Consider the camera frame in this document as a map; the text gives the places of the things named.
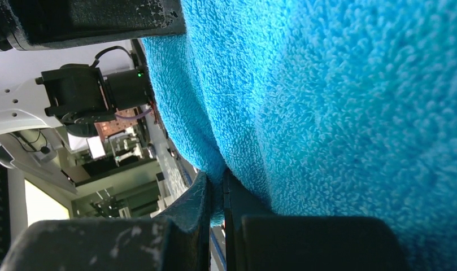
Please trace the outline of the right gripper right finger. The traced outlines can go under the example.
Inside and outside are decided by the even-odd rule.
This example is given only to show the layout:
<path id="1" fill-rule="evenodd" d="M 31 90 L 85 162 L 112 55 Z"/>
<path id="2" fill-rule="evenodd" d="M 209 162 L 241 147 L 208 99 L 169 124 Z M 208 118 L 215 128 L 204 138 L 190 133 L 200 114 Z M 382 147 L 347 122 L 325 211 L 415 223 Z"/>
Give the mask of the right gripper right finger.
<path id="1" fill-rule="evenodd" d="M 223 177 L 228 270 L 409 270 L 383 221 L 273 213 L 230 171 Z"/>

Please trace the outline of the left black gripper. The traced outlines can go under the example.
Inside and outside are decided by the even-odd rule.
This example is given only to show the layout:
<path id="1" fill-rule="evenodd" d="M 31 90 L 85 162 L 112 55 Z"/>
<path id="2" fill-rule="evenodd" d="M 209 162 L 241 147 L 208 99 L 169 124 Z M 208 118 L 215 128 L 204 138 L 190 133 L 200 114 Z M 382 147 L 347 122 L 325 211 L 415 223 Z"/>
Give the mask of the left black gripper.
<path id="1" fill-rule="evenodd" d="M 180 1 L 0 1 L 0 51 L 67 49 L 184 33 Z"/>

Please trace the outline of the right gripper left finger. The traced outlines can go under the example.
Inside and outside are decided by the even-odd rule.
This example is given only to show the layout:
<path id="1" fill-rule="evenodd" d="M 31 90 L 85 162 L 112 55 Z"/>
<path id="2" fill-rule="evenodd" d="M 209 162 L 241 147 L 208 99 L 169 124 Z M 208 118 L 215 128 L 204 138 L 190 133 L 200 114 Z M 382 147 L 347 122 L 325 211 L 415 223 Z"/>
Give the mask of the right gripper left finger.
<path id="1" fill-rule="evenodd" d="M 209 270 L 210 184 L 199 172 L 153 218 L 76 218 L 32 224 L 1 270 Z"/>

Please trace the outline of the light blue towel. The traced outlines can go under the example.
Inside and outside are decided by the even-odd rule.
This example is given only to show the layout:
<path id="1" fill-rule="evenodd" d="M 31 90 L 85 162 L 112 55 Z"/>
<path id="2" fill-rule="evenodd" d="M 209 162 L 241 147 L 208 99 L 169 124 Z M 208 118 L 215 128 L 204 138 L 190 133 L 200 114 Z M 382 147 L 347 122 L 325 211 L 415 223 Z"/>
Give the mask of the light blue towel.
<path id="1" fill-rule="evenodd" d="M 143 39 L 179 153 L 280 215 L 370 216 L 457 270 L 457 1 L 182 1 Z"/>

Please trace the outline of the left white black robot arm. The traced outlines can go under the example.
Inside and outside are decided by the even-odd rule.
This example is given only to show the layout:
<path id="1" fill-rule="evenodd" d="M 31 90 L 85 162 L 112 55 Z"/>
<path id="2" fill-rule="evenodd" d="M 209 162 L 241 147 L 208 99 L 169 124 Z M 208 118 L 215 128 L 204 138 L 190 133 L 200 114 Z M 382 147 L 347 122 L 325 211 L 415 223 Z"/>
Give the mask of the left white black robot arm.
<path id="1" fill-rule="evenodd" d="M 186 32 L 180 1 L 0 1 L 0 51 L 55 50 Z M 154 100 L 148 69 L 103 75 L 91 64 L 65 64 L 0 90 L 0 135 L 94 124 Z"/>

